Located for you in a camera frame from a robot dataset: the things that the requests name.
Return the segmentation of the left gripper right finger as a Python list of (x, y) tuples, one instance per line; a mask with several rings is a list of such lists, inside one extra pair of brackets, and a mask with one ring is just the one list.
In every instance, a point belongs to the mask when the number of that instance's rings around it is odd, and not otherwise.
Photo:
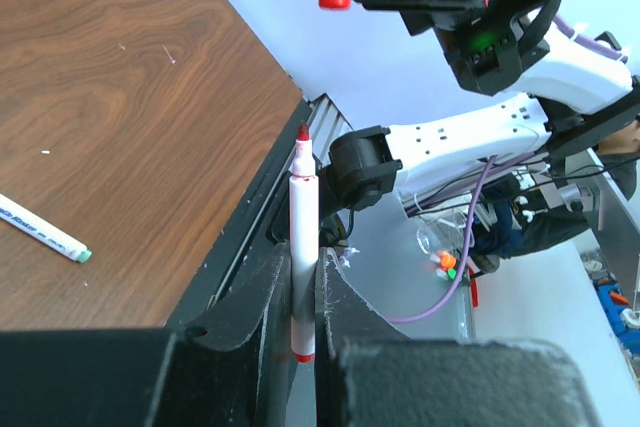
[(315, 274), (320, 426), (597, 426), (577, 365), (530, 339), (411, 339), (348, 283), (335, 251)]

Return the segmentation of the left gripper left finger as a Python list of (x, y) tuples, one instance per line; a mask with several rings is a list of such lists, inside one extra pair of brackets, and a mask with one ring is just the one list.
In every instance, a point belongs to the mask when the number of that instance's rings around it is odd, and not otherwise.
[(184, 328), (1, 336), (5, 426), (281, 426), (290, 388), (289, 248)]

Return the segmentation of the white pen red tip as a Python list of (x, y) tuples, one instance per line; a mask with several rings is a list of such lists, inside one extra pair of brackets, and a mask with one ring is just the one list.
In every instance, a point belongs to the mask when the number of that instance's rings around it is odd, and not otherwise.
[(297, 361), (315, 357), (315, 268), (319, 258), (319, 179), (309, 126), (299, 127), (289, 178), (291, 349)]

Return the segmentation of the white pen green tip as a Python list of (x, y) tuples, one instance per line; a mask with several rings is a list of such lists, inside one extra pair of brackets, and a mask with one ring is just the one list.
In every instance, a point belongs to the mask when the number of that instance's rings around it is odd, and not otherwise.
[(85, 244), (5, 195), (1, 195), (1, 218), (74, 262), (84, 263), (92, 256)]

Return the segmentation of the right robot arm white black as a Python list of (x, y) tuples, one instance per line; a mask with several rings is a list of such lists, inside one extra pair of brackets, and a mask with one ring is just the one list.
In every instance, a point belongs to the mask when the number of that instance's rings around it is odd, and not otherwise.
[(639, 79), (626, 56), (568, 33), (561, 1), (319, 0), (324, 9), (396, 12), (411, 35), (432, 32), (459, 87), (493, 102), (446, 122), (338, 138), (320, 173), (321, 216), (360, 211), (389, 192), (428, 207), (467, 189), (490, 157), (500, 175), (534, 155), (574, 154), (632, 119)]

